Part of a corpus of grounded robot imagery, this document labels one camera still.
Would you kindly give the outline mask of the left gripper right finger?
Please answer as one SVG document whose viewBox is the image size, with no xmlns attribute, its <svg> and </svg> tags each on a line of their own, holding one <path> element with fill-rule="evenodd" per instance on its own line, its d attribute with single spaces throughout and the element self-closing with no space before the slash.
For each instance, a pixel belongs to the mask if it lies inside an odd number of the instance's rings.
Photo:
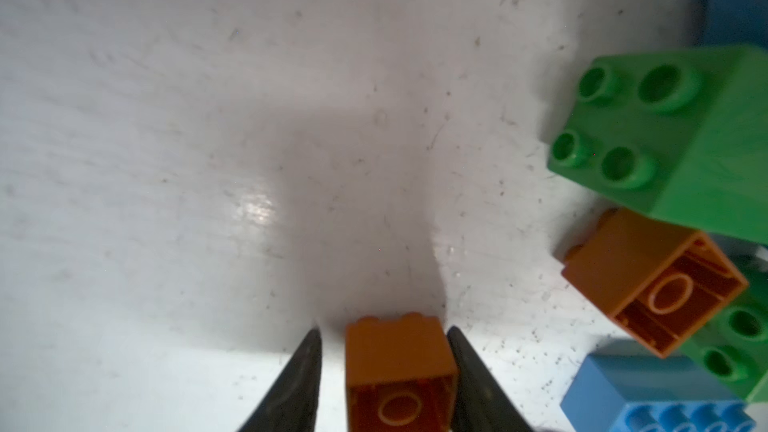
<svg viewBox="0 0 768 432">
<path fill-rule="evenodd" d="M 452 326 L 446 336 L 458 366 L 452 431 L 532 432 L 463 332 Z"/>
</svg>

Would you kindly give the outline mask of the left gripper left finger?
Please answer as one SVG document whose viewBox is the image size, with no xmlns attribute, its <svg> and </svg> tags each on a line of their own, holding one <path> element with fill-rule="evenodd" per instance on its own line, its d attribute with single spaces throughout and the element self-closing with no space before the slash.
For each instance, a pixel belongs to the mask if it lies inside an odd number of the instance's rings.
<svg viewBox="0 0 768 432">
<path fill-rule="evenodd" d="M 312 328 L 239 432 L 313 432 L 322 373 L 322 336 Z"/>
</svg>

